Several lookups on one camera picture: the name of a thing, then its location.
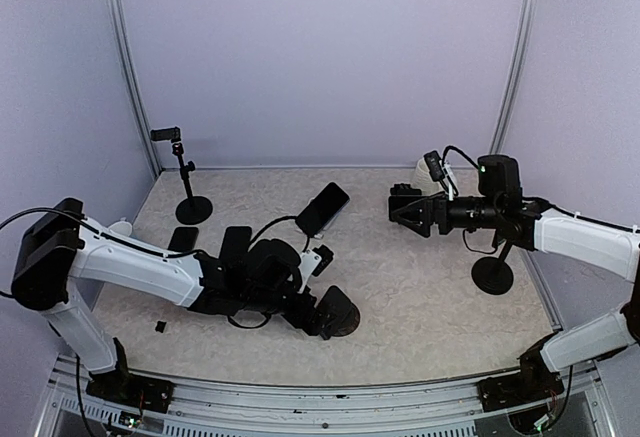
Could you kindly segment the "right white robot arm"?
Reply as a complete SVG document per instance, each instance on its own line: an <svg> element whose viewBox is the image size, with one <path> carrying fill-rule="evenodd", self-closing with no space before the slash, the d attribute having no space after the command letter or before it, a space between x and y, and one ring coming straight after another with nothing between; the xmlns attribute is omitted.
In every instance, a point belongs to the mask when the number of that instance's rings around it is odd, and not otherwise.
<svg viewBox="0 0 640 437"><path fill-rule="evenodd" d="M454 229L493 231L494 253L480 258L472 268L472 279L483 292L502 295L511 288L513 272L506 257L514 247L582 261L630 283L638 278L638 231L524 196L516 159L499 154L479 157L475 196L457 195L437 152L425 154L424 162L443 191L425 196L408 185L394 185L388 198L389 219L423 237L429 237L433 229L441 235ZM551 375L616 354L638 341L639 291L634 289L619 309L550 336L523 354L522 370L511 380L512 393L531 401L549 386Z"/></svg>

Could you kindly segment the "black phone from tall stand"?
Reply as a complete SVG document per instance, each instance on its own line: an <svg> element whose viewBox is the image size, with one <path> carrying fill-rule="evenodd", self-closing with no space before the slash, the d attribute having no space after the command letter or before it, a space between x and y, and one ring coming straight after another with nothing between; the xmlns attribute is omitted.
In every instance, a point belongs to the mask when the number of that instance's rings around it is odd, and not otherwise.
<svg viewBox="0 0 640 437"><path fill-rule="evenodd" d="M175 253L184 253L195 249L199 236L199 229L191 226L176 227L171 236L168 250Z"/></svg>

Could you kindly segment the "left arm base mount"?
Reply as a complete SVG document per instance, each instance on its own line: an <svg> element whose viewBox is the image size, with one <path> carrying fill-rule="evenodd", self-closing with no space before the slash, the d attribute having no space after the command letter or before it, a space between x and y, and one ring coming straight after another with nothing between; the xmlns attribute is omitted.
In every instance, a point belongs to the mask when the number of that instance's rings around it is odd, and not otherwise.
<svg viewBox="0 0 640 437"><path fill-rule="evenodd" d="M123 379L93 377L86 393L112 403L166 414L173 396L174 384L168 380L130 375Z"/></svg>

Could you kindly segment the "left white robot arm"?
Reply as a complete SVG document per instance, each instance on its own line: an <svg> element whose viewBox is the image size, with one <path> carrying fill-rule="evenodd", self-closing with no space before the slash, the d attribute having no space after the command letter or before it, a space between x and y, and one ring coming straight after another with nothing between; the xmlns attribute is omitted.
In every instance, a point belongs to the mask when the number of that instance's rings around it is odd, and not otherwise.
<svg viewBox="0 0 640 437"><path fill-rule="evenodd" d="M169 252L119 235L88 218L67 198L39 207L24 234L7 297L40 312L77 355L92 383L121 402L140 391L122 344L110 337L73 283L95 280L160 297L207 315L233 318L255 311L282 315L311 336L330 338L335 320L306 283L322 257L282 240L261 239L246 226L226 229L218 256L194 249Z"/></svg>

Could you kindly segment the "black round base phone stand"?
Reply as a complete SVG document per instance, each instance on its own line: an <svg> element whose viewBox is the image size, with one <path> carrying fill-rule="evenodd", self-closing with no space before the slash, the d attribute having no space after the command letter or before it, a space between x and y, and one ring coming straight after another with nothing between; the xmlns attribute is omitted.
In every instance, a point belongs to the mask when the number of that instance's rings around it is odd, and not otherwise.
<svg viewBox="0 0 640 437"><path fill-rule="evenodd" d="M360 324L358 307L337 286L331 286L317 308L319 335L324 340L346 337Z"/></svg>

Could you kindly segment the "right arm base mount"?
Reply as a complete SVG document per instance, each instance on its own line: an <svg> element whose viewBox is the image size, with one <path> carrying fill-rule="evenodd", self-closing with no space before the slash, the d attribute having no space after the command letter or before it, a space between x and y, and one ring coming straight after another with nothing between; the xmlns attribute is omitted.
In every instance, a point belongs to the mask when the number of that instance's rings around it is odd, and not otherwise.
<svg viewBox="0 0 640 437"><path fill-rule="evenodd" d="M565 390L562 380L552 376L545 381L526 381L520 374L490 377L477 384L479 399L484 412L517 407L549 399Z"/></svg>

